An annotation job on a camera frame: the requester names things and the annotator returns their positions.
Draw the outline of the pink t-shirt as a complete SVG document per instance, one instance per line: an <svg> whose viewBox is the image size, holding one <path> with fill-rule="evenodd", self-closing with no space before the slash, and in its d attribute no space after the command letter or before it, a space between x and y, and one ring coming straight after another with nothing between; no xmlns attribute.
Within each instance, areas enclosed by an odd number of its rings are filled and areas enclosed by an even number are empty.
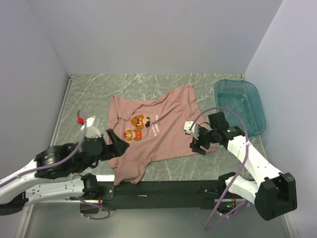
<svg viewBox="0 0 317 238"><path fill-rule="evenodd" d="M130 100L112 95L107 127L129 144L121 156L110 159L114 185L122 181L137 184L151 162L194 155L192 137L184 124L204 119L194 92L187 84L173 89L156 100Z"/></svg>

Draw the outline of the teal translucent plastic basin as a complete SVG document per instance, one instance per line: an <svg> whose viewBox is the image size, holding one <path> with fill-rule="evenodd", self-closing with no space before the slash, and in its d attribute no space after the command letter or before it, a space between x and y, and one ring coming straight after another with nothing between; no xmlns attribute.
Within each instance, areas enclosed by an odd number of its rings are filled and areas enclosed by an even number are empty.
<svg viewBox="0 0 317 238"><path fill-rule="evenodd" d="M226 108L233 114L224 111L226 120L231 126L243 129L245 124L248 136L256 137L262 134L266 128L266 122L257 88L245 80L223 79L214 86L215 103L217 107Z"/></svg>

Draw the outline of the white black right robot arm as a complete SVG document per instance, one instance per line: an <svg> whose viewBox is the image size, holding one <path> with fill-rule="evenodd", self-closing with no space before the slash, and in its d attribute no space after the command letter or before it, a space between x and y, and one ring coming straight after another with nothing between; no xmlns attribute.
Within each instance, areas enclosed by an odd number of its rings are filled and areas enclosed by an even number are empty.
<svg viewBox="0 0 317 238"><path fill-rule="evenodd" d="M253 177L242 178L239 172L218 178L217 192L228 198L236 194L254 204L266 221L297 209L296 181L291 173L283 173L273 166L249 141L244 131L230 126L223 112L210 114L210 129L196 121L187 121L184 131L192 135L190 148L205 155L212 144L219 144L234 155Z"/></svg>

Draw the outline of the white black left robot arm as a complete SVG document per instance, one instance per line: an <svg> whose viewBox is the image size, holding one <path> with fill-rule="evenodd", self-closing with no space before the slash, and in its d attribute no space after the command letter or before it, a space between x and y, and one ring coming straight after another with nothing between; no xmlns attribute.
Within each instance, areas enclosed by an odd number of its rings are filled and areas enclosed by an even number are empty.
<svg viewBox="0 0 317 238"><path fill-rule="evenodd" d="M86 174L65 181L70 174L96 168L100 161L122 156L129 144L108 129L110 144L102 134L77 143L51 146L17 172L0 180L0 214L12 215L38 202L60 198L94 199L100 193L97 177Z"/></svg>

